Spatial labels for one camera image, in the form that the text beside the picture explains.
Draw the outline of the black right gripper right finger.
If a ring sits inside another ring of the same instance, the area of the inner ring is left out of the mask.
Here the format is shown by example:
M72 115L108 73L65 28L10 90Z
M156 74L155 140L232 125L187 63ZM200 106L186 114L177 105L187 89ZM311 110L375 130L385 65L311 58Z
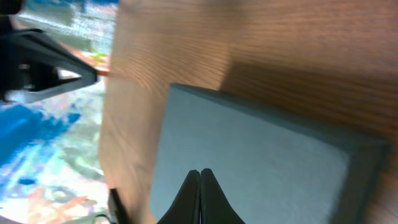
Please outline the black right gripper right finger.
M211 169L201 171L200 212L202 224L244 224Z

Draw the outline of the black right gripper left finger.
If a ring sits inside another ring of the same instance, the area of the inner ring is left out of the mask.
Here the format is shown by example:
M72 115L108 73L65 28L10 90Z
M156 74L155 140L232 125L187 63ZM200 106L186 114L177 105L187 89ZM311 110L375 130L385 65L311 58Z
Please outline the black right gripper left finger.
M200 181L200 173L190 170L171 206L157 224L199 224Z

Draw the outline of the black gift box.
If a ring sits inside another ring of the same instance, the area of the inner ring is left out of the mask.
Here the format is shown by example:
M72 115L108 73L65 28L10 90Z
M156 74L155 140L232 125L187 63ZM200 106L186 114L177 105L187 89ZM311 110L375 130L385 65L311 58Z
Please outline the black gift box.
M169 88L150 193L158 222L211 169L244 223L359 223L391 144L215 90Z

